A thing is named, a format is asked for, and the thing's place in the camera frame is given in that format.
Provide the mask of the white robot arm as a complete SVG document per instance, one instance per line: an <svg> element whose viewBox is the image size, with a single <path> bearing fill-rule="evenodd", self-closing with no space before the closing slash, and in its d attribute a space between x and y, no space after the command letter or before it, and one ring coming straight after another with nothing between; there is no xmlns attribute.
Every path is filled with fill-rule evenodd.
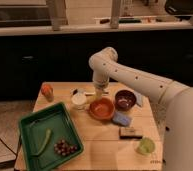
<svg viewBox="0 0 193 171"><path fill-rule="evenodd" d="M93 84L105 89L112 78L166 108L163 171L193 171L193 87L119 64L106 47L89 58Z"/></svg>

